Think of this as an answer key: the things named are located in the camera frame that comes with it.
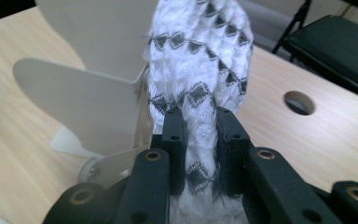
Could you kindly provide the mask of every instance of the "white fabric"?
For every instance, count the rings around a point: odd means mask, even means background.
[[[188,143],[186,186],[171,198],[171,223],[247,223],[241,196],[219,192],[216,106],[237,110],[246,93],[253,35],[235,0],[159,0],[145,58],[153,133],[179,106]]]

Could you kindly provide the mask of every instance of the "white patterned cloth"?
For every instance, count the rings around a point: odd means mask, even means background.
[[[237,110],[246,93],[253,35],[235,0],[159,0],[145,58],[153,133],[181,108],[188,133],[186,184],[171,223],[247,223],[241,196],[219,192],[216,107]]]

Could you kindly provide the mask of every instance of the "chair leg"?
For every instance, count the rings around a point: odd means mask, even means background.
[[[308,11],[310,9],[310,3],[312,0],[306,0],[303,5],[301,5],[300,9],[296,13],[293,20],[290,22],[289,26],[287,26],[286,30],[283,32],[283,35],[279,39],[278,43],[275,45],[274,49],[271,53],[276,54],[278,49],[282,46],[283,40],[290,34],[293,30],[293,27],[299,22],[297,30],[301,29],[304,25],[304,21],[307,18]]]

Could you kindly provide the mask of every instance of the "table surface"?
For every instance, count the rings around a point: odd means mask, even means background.
[[[10,223],[42,222],[85,160],[50,150],[60,124],[12,75],[13,64],[30,56],[84,67],[37,8],[0,20],[0,216]],[[289,91],[308,95],[314,113],[291,111],[283,101]],[[255,47],[237,118],[256,146],[280,151],[312,185],[330,190],[338,180],[358,181],[357,95]]]

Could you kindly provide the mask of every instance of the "wooden table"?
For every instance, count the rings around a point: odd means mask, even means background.
[[[0,20],[0,216],[10,223],[42,222],[85,160],[49,149],[60,124],[24,96],[12,75],[14,62],[29,56],[83,67],[37,8]],[[358,181],[358,96],[257,47],[250,76],[237,117],[255,145],[280,151],[319,188]],[[308,95],[314,113],[289,110],[288,91]]]

